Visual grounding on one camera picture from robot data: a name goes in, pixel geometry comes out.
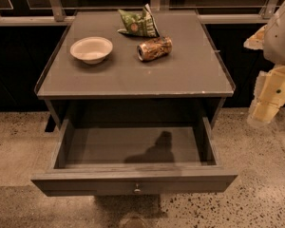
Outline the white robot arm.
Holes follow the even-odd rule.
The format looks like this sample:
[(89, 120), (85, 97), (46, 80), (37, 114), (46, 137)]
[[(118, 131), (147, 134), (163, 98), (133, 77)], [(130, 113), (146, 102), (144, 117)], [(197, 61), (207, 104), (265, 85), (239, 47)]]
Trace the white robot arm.
[(254, 99), (247, 123), (252, 127), (269, 124), (285, 105), (285, 1), (269, 22), (243, 44), (248, 49), (263, 50), (264, 58), (274, 67), (256, 77)]

